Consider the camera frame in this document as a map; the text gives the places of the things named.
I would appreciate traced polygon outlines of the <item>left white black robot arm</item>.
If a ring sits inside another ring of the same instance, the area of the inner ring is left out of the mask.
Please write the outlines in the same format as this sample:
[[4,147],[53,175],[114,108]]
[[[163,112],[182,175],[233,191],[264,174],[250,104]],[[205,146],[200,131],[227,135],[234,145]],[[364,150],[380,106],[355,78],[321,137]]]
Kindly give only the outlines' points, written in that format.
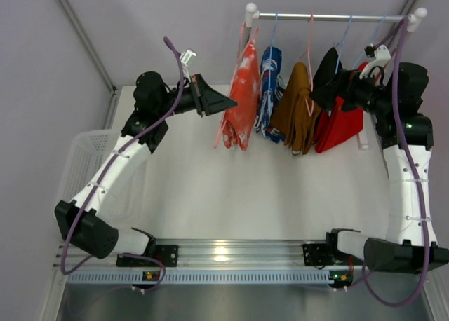
[[169,88],[159,73],[145,72],[136,80],[133,97],[133,113],[106,161],[79,193],[55,207],[63,240],[98,259],[111,253],[151,254],[152,235],[136,228],[120,232],[110,221],[121,191],[167,133],[166,118],[188,111],[210,116],[237,106],[200,74]]

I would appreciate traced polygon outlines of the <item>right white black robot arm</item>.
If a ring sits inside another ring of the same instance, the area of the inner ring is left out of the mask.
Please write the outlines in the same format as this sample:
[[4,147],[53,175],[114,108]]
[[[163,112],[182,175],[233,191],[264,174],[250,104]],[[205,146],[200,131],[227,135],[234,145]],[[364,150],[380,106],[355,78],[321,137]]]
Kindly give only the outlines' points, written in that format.
[[329,111],[341,98],[343,112],[362,109],[375,117],[387,166],[390,215],[386,236],[369,237],[355,230],[334,229],[335,248],[364,262],[370,271],[418,274],[423,265],[430,271],[448,264],[448,249],[438,246],[431,225],[428,202],[429,161],[434,145],[430,118],[419,112],[429,77],[418,65],[398,66],[398,97],[393,82],[375,84],[375,75],[384,75],[381,66],[362,77],[359,70],[341,69],[310,97]]

